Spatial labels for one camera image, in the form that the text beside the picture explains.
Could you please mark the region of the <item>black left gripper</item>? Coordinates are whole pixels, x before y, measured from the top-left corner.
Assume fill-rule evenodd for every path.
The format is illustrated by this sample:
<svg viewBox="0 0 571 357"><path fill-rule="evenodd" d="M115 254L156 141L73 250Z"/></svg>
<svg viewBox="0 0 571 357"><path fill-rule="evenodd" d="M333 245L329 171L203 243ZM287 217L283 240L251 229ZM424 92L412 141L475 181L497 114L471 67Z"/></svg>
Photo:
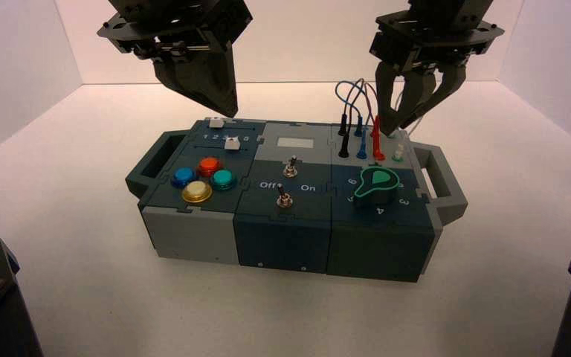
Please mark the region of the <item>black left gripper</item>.
<svg viewBox="0 0 571 357"><path fill-rule="evenodd" d="M233 43L253 20L244 1L111 1L97 35L153 60L167 88L233 118L239 108Z"/></svg>

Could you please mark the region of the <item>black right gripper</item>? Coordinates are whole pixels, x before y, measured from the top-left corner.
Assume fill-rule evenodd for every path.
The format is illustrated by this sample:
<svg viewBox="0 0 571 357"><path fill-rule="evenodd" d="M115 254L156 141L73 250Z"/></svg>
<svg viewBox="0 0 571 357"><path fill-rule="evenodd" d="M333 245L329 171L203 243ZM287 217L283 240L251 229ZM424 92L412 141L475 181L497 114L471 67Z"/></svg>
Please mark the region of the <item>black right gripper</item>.
<svg viewBox="0 0 571 357"><path fill-rule="evenodd" d="M376 18L370 53L387 64L375 71L380 130L405 129L456 92L466 79L466 62L484 54L505 31L483 17L491 1L409 1L406 10ZM391 106L394 83L404 76L399 109Z"/></svg>

